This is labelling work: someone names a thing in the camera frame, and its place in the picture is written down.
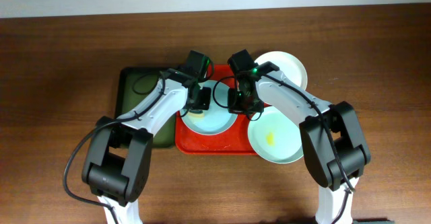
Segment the light blue plate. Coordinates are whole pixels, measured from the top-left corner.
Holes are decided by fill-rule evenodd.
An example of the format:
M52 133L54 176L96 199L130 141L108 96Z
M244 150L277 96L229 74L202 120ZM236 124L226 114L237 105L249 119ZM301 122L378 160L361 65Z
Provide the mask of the light blue plate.
M205 116L203 118L189 118L186 115L181 118L187 128L200 135L221 134L228 130L237 119L236 114L229 113L228 109L222 108L214 102L212 90L216 82L215 80L209 80L204 83L204 86L211 88L211 102L209 110L204 110ZM215 98L221 105L227 105L229 89L230 87L222 82L217 85Z

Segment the light green plate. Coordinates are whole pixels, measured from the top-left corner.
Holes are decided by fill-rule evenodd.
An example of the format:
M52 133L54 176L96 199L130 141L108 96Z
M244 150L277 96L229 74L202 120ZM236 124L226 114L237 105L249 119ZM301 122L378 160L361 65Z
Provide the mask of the light green plate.
M299 128L273 106L252 117L247 137L255 153L272 163L293 163L304 155Z

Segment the yellow green scrub sponge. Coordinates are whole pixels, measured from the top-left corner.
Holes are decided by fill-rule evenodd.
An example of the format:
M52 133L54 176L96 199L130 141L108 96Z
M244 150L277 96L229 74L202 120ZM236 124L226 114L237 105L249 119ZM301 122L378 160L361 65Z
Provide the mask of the yellow green scrub sponge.
M189 110L187 116L189 118L203 118L205 114L203 110Z

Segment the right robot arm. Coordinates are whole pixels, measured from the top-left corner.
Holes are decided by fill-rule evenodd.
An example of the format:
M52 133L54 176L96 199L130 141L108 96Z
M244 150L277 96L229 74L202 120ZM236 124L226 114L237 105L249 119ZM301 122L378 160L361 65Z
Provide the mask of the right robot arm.
M228 65L235 80L228 91L229 112L248 116L269 104L299 128L306 168L319 185L314 222L353 223L355 186L371 160L353 106L313 96L271 62Z

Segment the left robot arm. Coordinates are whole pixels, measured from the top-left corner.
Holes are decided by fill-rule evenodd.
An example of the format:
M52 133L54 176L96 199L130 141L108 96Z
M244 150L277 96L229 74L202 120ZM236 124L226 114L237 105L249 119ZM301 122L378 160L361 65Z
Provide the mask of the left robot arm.
M176 112L193 107L205 72L168 69L148 95L118 118L102 117L84 141L90 146L82 180L109 223L140 223L137 199L149 176L153 138Z

